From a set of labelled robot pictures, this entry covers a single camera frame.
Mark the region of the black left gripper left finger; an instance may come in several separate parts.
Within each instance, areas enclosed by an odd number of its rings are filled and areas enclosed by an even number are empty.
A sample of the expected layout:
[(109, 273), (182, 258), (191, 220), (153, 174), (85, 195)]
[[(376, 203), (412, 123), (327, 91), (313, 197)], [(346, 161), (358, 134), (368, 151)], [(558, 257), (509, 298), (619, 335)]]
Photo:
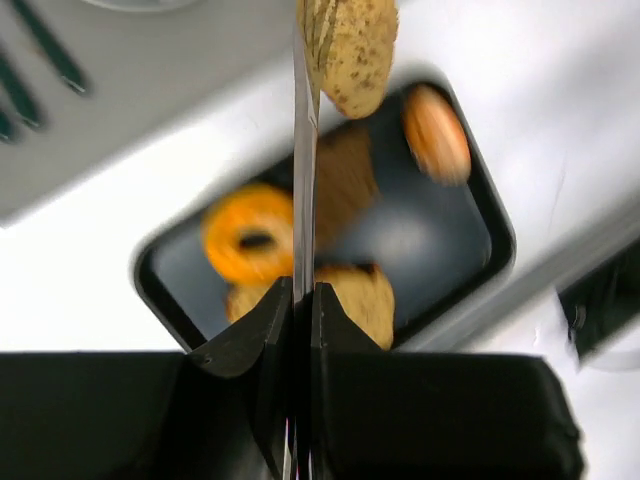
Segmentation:
[(280, 278), (252, 310), (190, 354), (216, 387), (204, 411), (209, 432), (221, 442), (215, 457), (237, 458), (238, 452), (222, 449), (243, 429), (273, 479), (287, 471), (292, 307), (292, 280)]

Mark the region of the glossy orange bun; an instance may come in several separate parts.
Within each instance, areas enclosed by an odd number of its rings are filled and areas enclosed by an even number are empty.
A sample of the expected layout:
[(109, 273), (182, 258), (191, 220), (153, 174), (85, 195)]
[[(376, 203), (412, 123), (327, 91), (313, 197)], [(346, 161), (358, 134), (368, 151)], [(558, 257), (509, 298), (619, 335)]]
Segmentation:
[(420, 85), (407, 96), (403, 113), (406, 141), (418, 168), (444, 185), (466, 183), (471, 153), (462, 124), (434, 89)]

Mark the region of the metal tongs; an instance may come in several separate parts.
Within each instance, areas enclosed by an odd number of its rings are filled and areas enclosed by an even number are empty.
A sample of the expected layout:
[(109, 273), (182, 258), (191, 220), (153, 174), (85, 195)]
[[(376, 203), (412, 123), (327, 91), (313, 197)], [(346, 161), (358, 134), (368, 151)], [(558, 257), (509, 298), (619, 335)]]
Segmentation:
[(288, 424), (288, 479), (309, 479), (309, 359), (311, 306), (314, 292), (315, 193), (318, 92), (312, 82), (312, 58), (302, 29), (293, 37), (294, 152), (293, 152), (293, 323), (291, 333), (293, 380), (292, 417)]

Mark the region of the brown chocolate croissant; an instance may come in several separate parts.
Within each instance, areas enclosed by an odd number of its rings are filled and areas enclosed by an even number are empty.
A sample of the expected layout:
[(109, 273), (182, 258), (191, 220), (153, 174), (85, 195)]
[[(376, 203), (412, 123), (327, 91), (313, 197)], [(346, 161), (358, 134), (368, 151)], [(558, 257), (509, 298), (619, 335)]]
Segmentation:
[(378, 195), (366, 128), (346, 127), (321, 139), (316, 153), (316, 247), (332, 245)]

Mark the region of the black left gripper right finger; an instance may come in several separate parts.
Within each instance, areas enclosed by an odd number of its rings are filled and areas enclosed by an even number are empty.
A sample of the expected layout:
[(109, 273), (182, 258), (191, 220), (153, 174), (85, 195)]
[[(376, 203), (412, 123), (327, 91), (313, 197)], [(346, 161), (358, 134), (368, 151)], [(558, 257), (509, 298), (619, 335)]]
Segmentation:
[(324, 390), (329, 386), (325, 358), (333, 353), (381, 352), (382, 349), (345, 313), (333, 287), (315, 286), (310, 338), (310, 472), (312, 479), (333, 479), (324, 440)]

